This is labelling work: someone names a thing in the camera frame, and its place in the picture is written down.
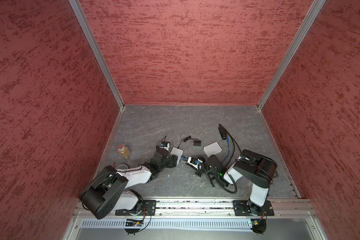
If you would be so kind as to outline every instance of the yellow jar contents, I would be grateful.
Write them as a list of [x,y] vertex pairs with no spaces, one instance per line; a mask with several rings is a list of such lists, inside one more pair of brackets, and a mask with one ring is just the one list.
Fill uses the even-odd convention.
[[119,144],[117,146],[117,152],[125,159],[128,159],[129,156],[131,156],[131,152],[124,144]]

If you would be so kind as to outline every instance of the glass jar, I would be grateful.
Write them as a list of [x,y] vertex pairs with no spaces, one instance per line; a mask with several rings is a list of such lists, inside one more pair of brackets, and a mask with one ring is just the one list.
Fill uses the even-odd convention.
[[128,159],[129,156],[131,156],[131,152],[124,144],[119,144],[117,146],[117,152],[125,159]]

